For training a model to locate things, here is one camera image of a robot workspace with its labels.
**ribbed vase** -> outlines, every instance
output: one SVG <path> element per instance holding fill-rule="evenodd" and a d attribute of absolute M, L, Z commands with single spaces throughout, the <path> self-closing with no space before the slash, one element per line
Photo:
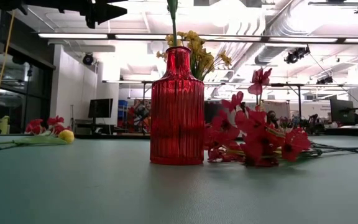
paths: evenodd
<path fill-rule="evenodd" d="M 204 83 L 190 70 L 190 49 L 167 50 L 167 71 L 152 85 L 150 160 L 197 165 L 204 160 Z"/>

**person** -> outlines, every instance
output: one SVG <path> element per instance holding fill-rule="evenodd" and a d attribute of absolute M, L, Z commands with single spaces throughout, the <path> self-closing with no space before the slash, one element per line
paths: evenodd
<path fill-rule="evenodd" d="M 273 124 L 274 128 L 278 128 L 276 112 L 269 111 L 267 112 L 266 117 L 267 117 L 267 124 Z"/>

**green leaf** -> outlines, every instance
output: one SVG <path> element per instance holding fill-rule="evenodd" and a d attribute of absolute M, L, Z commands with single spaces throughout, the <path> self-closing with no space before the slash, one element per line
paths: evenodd
<path fill-rule="evenodd" d="M 18 139 L 18 140 L 13 140 L 13 143 L 27 144 L 27 145 L 32 145 L 32 144 L 65 145 L 65 144 L 67 144 L 66 141 L 64 141 L 60 138 L 52 137 L 52 136 L 31 136 L 31 137 Z"/>

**cable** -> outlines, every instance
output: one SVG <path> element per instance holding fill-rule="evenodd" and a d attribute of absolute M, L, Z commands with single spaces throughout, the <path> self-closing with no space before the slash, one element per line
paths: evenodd
<path fill-rule="evenodd" d="M 12 11 L 11 24 L 9 25 L 9 32 L 8 32 L 7 40 L 6 40 L 4 62 L 2 63 L 2 69 L 1 69 L 1 74 L 0 74 L 0 88 L 1 88 L 1 83 L 2 83 L 2 75 L 4 74 L 4 71 L 5 71 L 5 64 L 6 64 L 6 59 L 7 59 L 7 50 L 9 49 L 9 43 L 11 42 L 12 28 L 13 28 L 13 21 L 14 20 L 15 20 L 15 11 Z"/>
<path fill-rule="evenodd" d="M 317 61 L 311 54 L 309 54 L 309 55 L 310 55 L 311 58 L 313 58 L 313 60 L 317 63 L 317 65 L 323 70 L 323 72 L 324 72 L 326 75 L 330 76 L 329 73 L 327 73 L 326 70 L 320 65 L 320 63 L 318 63 L 318 61 Z M 351 98 L 353 98 L 354 100 L 356 100 L 356 102 L 358 102 L 358 99 L 356 99 L 354 96 L 352 96 L 347 89 L 343 88 L 343 86 L 340 86 L 334 79 L 333 79 L 333 81 L 334 81 L 339 87 L 341 87 L 347 94 L 349 94 L 349 96 L 350 96 Z"/>

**table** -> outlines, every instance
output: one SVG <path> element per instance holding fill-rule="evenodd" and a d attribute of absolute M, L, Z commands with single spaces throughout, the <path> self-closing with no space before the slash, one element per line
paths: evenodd
<path fill-rule="evenodd" d="M 358 137 L 312 139 L 358 146 Z M 355 224 L 358 154 L 256 169 L 151 164 L 148 140 L 8 149 L 0 151 L 0 223 Z"/>

